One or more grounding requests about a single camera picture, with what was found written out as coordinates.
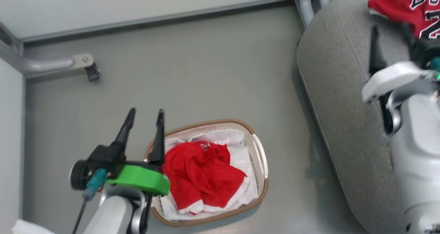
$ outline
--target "green bracket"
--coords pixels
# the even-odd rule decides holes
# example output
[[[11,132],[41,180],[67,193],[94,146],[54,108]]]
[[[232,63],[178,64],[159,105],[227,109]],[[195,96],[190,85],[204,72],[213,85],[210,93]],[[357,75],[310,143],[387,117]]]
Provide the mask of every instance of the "green bracket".
[[[116,179],[107,183],[131,187],[152,194],[168,195],[169,180],[163,174],[137,165],[125,165]]]

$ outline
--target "red jersey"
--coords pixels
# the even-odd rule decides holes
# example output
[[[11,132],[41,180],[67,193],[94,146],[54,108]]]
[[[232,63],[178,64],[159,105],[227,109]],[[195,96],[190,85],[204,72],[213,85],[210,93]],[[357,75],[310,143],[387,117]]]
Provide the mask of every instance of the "red jersey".
[[[416,38],[440,37],[440,0],[369,0],[368,7],[397,22],[408,22]]]

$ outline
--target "jersey number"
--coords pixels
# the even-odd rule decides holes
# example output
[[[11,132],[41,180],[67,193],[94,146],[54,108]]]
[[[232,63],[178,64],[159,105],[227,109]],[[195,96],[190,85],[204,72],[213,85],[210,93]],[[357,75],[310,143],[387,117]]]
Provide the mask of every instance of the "jersey number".
[[[440,10],[426,11],[426,21],[437,20],[420,32],[420,38],[436,39],[440,36]]]

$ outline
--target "black caster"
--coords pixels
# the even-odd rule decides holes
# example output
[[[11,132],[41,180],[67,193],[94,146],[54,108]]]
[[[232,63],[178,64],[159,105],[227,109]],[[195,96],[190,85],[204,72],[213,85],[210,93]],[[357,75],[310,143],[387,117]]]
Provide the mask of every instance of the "black caster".
[[[87,66],[85,68],[85,72],[87,73],[89,82],[99,80],[99,74],[101,73],[101,71],[99,71],[96,67],[96,63],[93,63],[91,66]]]

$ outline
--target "black cable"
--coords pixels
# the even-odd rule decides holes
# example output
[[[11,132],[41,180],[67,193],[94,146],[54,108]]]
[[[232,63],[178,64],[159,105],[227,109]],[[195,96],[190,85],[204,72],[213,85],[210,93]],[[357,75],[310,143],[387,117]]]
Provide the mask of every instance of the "black cable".
[[[80,225],[81,217],[84,213],[84,209],[85,209],[86,204],[87,204],[87,200],[84,199],[83,205],[81,206],[80,214],[78,214],[77,222],[75,223],[74,231],[72,231],[72,234],[75,234],[77,232],[77,229],[78,229],[78,226]]]

